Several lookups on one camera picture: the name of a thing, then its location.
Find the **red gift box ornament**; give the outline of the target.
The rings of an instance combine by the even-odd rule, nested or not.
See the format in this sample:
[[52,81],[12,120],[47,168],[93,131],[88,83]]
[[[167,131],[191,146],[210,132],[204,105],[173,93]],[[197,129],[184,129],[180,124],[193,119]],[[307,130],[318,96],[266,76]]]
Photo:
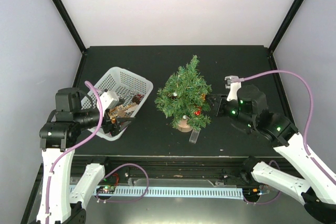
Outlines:
[[202,113],[202,108],[197,107],[197,110],[194,112],[195,115],[199,116]]

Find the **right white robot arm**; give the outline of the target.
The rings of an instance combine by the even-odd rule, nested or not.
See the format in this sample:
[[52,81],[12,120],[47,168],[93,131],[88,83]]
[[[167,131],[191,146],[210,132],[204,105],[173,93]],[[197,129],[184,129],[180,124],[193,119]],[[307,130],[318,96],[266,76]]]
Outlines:
[[298,128],[285,116],[269,111],[266,95],[254,85],[231,88],[228,95],[205,97],[216,116],[227,116],[249,133],[265,138],[284,157],[300,178],[248,157],[238,171],[239,179],[267,184],[300,202],[307,213],[321,223],[335,223],[335,173],[303,144]]

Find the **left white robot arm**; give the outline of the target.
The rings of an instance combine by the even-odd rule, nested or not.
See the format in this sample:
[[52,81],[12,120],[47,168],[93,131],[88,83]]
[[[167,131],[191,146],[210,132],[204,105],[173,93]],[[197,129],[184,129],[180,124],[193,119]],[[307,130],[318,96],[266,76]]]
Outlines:
[[117,135],[133,120],[114,119],[110,115],[123,103],[115,92],[96,88],[91,91],[95,99],[87,95],[91,106],[84,109],[79,88],[58,90],[55,109],[40,129],[43,187],[35,223],[85,223],[87,204],[96,186],[112,177],[111,166],[104,161],[91,162],[74,190],[70,190],[75,150],[91,140],[99,130]]

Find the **white perforated plastic basket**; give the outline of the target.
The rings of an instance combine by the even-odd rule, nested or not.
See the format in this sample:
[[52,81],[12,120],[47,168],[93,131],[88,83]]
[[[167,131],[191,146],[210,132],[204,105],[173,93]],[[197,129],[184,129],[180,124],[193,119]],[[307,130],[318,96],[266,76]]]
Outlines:
[[129,106],[132,98],[140,94],[143,96],[138,108],[132,113],[127,113],[125,117],[134,118],[141,106],[145,103],[149,94],[153,90],[153,83],[144,77],[141,77],[131,71],[119,67],[110,68],[94,85],[97,92],[102,93],[104,90],[114,91],[119,97],[119,105]]

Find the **small green christmas tree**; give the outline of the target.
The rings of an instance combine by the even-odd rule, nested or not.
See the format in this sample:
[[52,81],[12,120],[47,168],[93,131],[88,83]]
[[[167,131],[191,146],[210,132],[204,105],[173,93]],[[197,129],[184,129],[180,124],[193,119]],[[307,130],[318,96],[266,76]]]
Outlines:
[[[203,101],[202,94],[210,94],[212,87],[200,74],[199,62],[198,57],[194,55],[189,63],[180,66],[177,72],[171,74],[165,86],[157,91],[155,106],[166,118],[172,119],[171,126],[174,129],[185,121],[191,129],[199,131],[211,122],[211,118],[206,114],[210,106]],[[170,94],[174,92],[177,93],[177,98],[173,100]],[[199,116],[194,114],[197,107],[202,108]]]

